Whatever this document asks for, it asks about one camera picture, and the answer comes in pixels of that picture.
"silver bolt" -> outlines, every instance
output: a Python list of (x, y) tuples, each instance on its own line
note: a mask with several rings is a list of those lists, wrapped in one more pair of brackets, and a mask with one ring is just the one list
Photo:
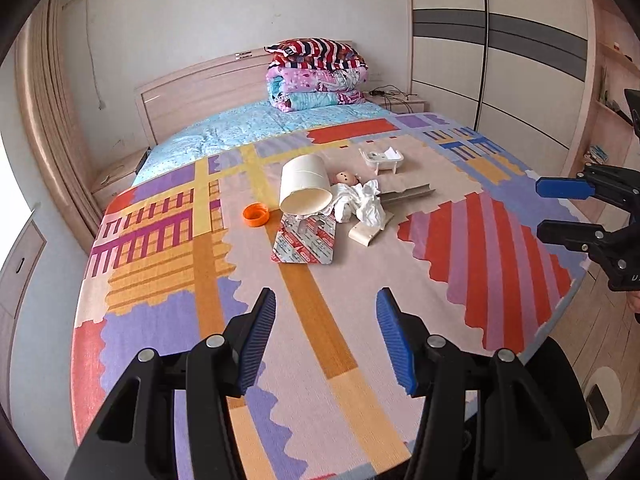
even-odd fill
[(141, 363), (146, 363), (147, 361), (151, 361), (154, 358), (156, 353), (151, 348), (145, 348), (138, 352), (138, 361)]
[(516, 358), (516, 354), (514, 354), (508, 348), (502, 348), (498, 350), (498, 359), (503, 363), (511, 363)]
[(220, 334), (214, 334), (207, 337), (207, 346), (209, 348), (218, 348), (225, 343), (225, 338)]
[(444, 339), (441, 335), (430, 335), (427, 338), (427, 345), (431, 348), (442, 348), (447, 344), (447, 340)]

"pink blanket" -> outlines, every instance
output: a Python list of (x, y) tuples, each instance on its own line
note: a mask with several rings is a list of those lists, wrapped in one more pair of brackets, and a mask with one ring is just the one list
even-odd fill
[(267, 71), (267, 79), (280, 76), (280, 91), (295, 92), (344, 92), (353, 90), (358, 83), (367, 80), (364, 66), (341, 70), (315, 70), (273, 66)]

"folded quilt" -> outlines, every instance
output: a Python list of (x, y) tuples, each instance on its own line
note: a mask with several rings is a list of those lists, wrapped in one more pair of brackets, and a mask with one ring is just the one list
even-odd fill
[(280, 76), (267, 81), (269, 101), (271, 105), (283, 112), (299, 112), (322, 106), (355, 105), (365, 101), (359, 90), (342, 92), (283, 92)]
[(340, 70), (315, 70), (273, 66), (267, 70), (267, 79), (280, 77), (280, 91), (293, 92), (341, 92), (353, 90), (358, 83), (367, 80), (366, 67)]
[(286, 40), (264, 49), (273, 53), (269, 67), (336, 70), (367, 66), (352, 46), (324, 38)]

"blue rubber tip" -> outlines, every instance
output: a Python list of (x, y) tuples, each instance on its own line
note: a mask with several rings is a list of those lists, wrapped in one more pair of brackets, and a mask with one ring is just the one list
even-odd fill
[(396, 374), (396, 380), (408, 395), (412, 395), (418, 389), (418, 381), (414, 371), (414, 354), (404, 338), (398, 321), (395, 301), (389, 298), (389, 294), (384, 289), (378, 291), (376, 317), (380, 325), (380, 332), (385, 340), (386, 352), (389, 354), (391, 365)]
[(536, 193), (544, 198), (586, 200), (595, 194), (595, 188), (580, 178), (542, 177), (536, 182)]
[(249, 336), (239, 356), (238, 388), (244, 395), (247, 388), (253, 386), (258, 375), (258, 368), (262, 362), (264, 349), (271, 335), (271, 328), (276, 319), (276, 295), (269, 290), (262, 301), (262, 307), (254, 320)]

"light blue bed sheet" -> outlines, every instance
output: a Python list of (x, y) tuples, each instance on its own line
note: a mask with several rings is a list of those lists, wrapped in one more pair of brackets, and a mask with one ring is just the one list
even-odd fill
[(272, 107), (267, 100), (250, 103), (192, 124), (156, 146), (138, 172), (134, 186), (204, 156), (256, 140), (389, 114), (373, 103), (326, 106), (288, 113)]

